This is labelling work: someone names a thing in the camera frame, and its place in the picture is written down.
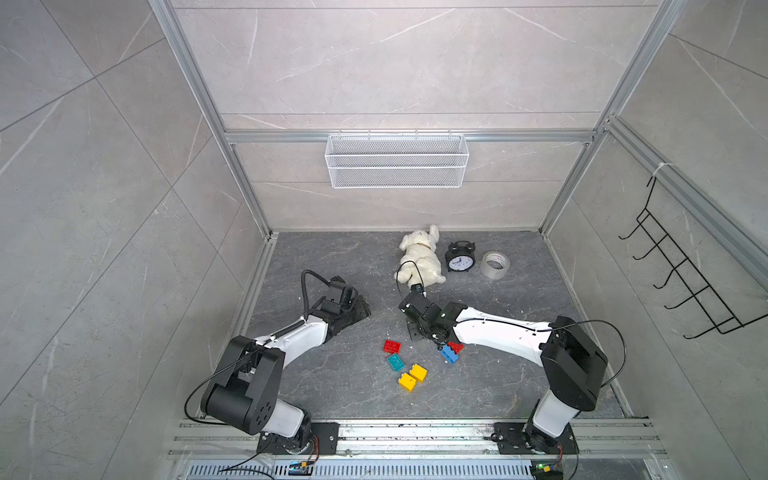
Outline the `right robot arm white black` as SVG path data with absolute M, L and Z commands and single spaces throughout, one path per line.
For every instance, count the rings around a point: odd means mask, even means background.
M 409 293 L 399 309 L 419 335 L 443 347 L 450 342 L 506 352 L 541 367 L 548 388 L 522 431 L 497 433 L 498 443 L 536 453 L 573 453 L 570 422 L 593 411 L 603 386 L 607 356 L 578 322 L 559 316 L 552 322 L 529 322 L 482 312 L 463 303 L 444 307 L 420 292 Z

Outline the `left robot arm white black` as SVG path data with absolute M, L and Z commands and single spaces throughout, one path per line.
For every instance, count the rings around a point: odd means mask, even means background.
M 339 276 L 301 274 L 303 313 L 266 336 L 230 340 L 203 382 L 200 411 L 248 435 L 272 434 L 301 446 L 312 437 L 310 414 L 278 398 L 284 368 L 371 315 L 358 290 Z

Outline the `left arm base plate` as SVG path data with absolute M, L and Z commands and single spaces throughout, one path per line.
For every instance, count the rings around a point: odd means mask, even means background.
M 258 440 L 258 453 L 278 455 L 334 455 L 340 439 L 337 422 L 312 422 L 302 426 L 294 437 L 264 433 Z

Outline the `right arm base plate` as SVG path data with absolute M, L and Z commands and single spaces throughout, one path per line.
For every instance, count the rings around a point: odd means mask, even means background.
M 549 437 L 526 422 L 496 422 L 490 440 L 502 455 L 575 455 L 580 452 L 570 424 L 558 437 Z

